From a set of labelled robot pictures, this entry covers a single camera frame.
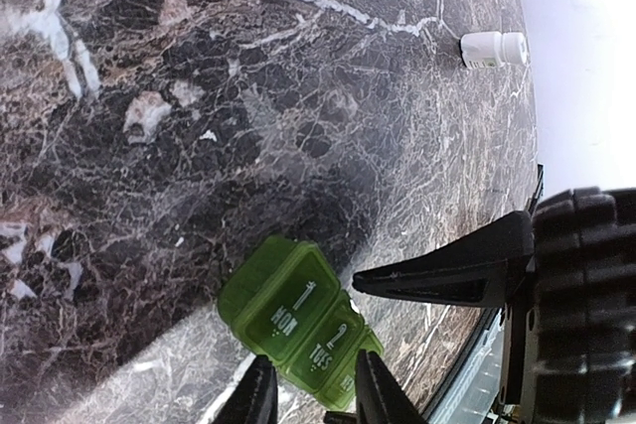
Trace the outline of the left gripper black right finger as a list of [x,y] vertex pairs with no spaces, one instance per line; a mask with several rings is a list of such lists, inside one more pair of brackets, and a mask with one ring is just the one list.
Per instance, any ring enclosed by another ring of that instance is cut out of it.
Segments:
[[376,352],[360,350],[356,360],[356,411],[327,411],[328,424],[426,424]]

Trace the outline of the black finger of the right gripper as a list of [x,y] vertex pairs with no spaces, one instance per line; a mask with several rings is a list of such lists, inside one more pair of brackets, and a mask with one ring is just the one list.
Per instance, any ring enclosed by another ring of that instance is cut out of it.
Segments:
[[514,211],[425,255],[357,272],[353,287],[394,300],[501,308],[533,254],[531,215]]

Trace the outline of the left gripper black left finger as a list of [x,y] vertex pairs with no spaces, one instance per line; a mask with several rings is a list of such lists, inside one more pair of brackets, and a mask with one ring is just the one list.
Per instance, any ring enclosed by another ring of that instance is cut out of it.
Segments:
[[256,357],[213,423],[275,424],[277,414],[276,370],[267,357]]

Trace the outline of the green weekly pill organizer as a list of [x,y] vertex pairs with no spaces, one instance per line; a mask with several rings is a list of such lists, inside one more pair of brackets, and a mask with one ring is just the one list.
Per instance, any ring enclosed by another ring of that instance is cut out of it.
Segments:
[[222,320],[252,353],[332,411],[355,395],[357,354],[384,347],[319,247],[266,239],[222,287]]

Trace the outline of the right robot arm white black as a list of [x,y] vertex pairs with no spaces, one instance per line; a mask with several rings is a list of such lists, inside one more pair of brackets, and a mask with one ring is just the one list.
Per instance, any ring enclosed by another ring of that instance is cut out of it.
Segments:
[[382,298],[499,309],[500,399],[524,423],[635,413],[635,193],[562,192],[432,252],[356,273]]

